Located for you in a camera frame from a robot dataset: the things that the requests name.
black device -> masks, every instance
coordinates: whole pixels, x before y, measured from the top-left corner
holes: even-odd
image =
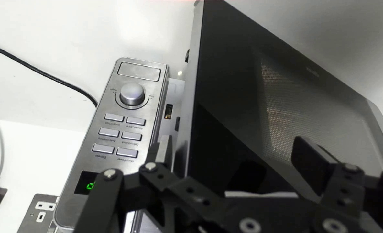
[[[135,174],[114,168],[101,172],[75,233],[119,233],[127,212],[135,209],[145,209],[165,233],[383,231],[383,173],[372,177],[357,165],[334,163],[304,137],[295,137],[291,155],[320,200],[303,195],[224,198],[193,177],[177,177],[166,168],[166,159],[149,162]],[[272,169],[264,171],[263,178]]]
[[[197,2],[192,35],[177,174],[218,194],[294,186],[316,198],[290,163],[295,136],[383,171],[383,118],[365,97],[223,0]],[[264,163],[277,173],[260,186]]]

white desk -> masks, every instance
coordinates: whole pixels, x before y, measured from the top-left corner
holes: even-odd
[[[35,193],[60,195],[84,132],[0,120],[5,158],[0,233],[17,231]]]
[[[383,2],[231,1],[383,112]],[[0,0],[0,46],[99,99],[119,57],[183,70],[192,19],[192,0]],[[61,193],[92,114],[84,97],[0,55],[0,231],[18,229],[35,193]]]

black cable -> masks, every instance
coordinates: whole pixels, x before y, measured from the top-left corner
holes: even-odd
[[[65,80],[61,80],[61,79],[58,79],[58,77],[56,77],[56,76],[53,76],[53,75],[51,75],[51,74],[48,74],[46,71],[42,71],[38,67],[35,67],[35,66],[25,62],[24,59],[18,58],[18,57],[16,57],[16,55],[13,55],[11,53],[8,53],[7,50],[4,50],[2,48],[0,48],[0,53],[4,54],[4,55],[7,55],[7,57],[9,57],[11,59],[21,63],[22,66],[25,66],[25,67],[27,67],[27,68],[30,68],[30,70],[33,70],[33,71],[35,71],[35,72],[46,76],[46,77],[53,80],[53,81],[57,81],[57,83],[60,83],[60,84],[62,84],[62,85],[65,85],[68,88],[71,88],[71,89],[82,93],[83,96],[86,96],[87,98],[90,98],[90,101],[97,107],[97,105],[99,105],[97,101],[90,93],[87,93],[86,90],[80,89],[79,86],[75,86],[75,85],[73,85],[73,84],[70,84],[70,83],[68,83]]]

green indicator light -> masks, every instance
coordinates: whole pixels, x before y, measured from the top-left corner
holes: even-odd
[[[87,184],[87,190],[92,190],[96,186],[96,182],[88,182]]]

white wall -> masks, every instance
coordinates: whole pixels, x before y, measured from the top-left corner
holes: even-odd
[[[184,67],[193,2],[0,0],[0,46],[100,99],[119,57]],[[86,129],[95,108],[73,90],[0,55],[0,119]]]
[[[383,112],[383,1],[229,0]],[[0,45],[101,97],[118,57],[184,67],[192,0],[0,0]],[[79,94],[0,55],[0,119],[86,129]]]

